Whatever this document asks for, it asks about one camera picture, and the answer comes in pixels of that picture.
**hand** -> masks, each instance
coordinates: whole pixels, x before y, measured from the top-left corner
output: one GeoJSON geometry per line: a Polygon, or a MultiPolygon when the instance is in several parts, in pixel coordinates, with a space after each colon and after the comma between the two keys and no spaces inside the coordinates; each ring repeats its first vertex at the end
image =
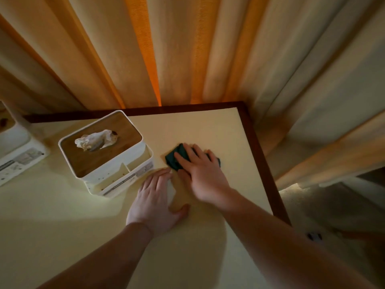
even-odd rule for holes
{"type": "Polygon", "coordinates": [[[187,144],[183,144],[191,162],[184,159],[179,153],[174,156],[184,170],[178,170],[178,175],[191,188],[194,195],[201,201],[218,207],[221,195],[231,190],[226,177],[219,167],[218,159],[210,150],[206,154],[196,144],[193,145],[196,153],[187,144]]]}
{"type": "Polygon", "coordinates": [[[146,178],[128,211],[126,225],[143,223],[155,237],[167,232],[176,223],[187,217],[189,204],[185,204],[176,213],[172,213],[168,209],[167,181],[171,177],[170,168],[165,168],[146,178]]]}

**person's left hand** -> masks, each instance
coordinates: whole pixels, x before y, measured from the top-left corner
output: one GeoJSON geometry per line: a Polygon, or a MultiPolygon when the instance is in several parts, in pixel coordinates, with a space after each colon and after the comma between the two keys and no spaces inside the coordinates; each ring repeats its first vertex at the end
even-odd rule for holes
{"type": "Polygon", "coordinates": [[[189,204],[183,205],[176,213],[172,213],[168,209],[167,181],[171,177],[170,168],[165,168],[146,178],[128,211],[126,225],[143,223],[155,237],[167,232],[188,216],[189,204]]]}

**person's right arm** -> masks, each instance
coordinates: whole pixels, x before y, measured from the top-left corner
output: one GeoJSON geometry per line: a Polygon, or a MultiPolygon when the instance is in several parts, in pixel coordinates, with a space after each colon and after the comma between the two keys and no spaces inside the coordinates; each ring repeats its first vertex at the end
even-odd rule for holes
{"type": "Polygon", "coordinates": [[[218,160],[184,144],[190,161],[175,153],[179,176],[195,196],[216,206],[258,269],[275,288],[374,288],[358,272],[289,225],[230,188],[218,160]]]}

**tabletop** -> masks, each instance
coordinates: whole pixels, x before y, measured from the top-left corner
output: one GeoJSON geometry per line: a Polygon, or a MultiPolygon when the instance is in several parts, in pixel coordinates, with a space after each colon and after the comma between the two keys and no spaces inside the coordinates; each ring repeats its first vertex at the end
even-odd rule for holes
{"type": "MultiPolygon", "coordinates": [[[[245,106],[191,107],[193,111],[128,113],[154,152],[155,168],[166,166],[164,155],[180,142],[211,149],[233,188],[288,222],[245,106]]],[[[51,154],[0,187],[0,283],[9,288],[35,288],[118,234],[144,180],[113,199],[90,195],[71,173],[57,142],[98,117],[30,120],[52,118],[61,121],[33,124],[51,154]]],[[[172,183],[176,195],[171,208],[190,203],[190,215],[150,243],[128,288],[269,288],[220,213],[189,194],[176,174],[172,183]]]]}

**green cloth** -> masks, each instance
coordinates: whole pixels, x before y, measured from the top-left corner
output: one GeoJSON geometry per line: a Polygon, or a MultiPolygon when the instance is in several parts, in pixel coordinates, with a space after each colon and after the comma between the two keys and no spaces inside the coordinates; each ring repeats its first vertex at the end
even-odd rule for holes
{"type": "MultiPolygon", "coordinates": [[[[187,155],[186,149],[183,147],[183,144],[180,143],[174,150],[172,150],[169,154],[166,155],[166,163],[172,169],[175,169],[175,170],[183,169],[183,167],[179,164],[179,162],[174,157],[175,152],[178,152],[184,159],[190,161],[190,158],[187,155]]],[[[219,166],[221,166],[221,160],[219,158],[218,158],[218,163],[219,163],[219,166]]]]}

